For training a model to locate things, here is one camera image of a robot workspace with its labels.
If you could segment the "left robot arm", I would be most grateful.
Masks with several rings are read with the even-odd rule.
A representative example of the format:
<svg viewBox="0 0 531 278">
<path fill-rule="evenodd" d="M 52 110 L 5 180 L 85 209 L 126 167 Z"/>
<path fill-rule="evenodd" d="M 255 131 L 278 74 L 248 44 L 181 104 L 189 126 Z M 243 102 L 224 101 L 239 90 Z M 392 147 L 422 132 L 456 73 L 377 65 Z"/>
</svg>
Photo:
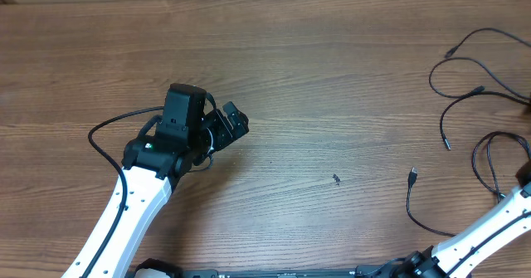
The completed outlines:
<svg viewBox="0 0 531 278">
<path fill-rule="evenodd" d="M 182 277 L 183 270 L 148 259 L 130 270 L 146 231 L 180 179 L 199 171 L 218 152 L 249 131 L 247 116 L 228 102 L 209 113 L 213 96 L 195 85 L 170 85 L 165 103 L 124 147 L 121 162 L 104 158 L 118 173 L 113 194 L 77 258 L 71 278 Z"/>
</svg>

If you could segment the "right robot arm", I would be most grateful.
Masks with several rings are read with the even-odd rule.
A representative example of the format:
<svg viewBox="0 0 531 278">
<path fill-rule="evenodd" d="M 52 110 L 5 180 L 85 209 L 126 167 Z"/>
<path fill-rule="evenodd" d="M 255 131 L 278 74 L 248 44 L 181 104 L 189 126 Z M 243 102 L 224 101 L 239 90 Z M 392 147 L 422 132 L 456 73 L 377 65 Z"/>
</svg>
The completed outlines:
<svg viewBox="0 0 531 278">
<path fill-rule="evenodd" d="M 516 174 L 519 185 L 473 225 L 449 240 L 415 251 L 394 277 L 467 277 L 476 266 L 530 230 L 530 163 Z"/>
</svg>

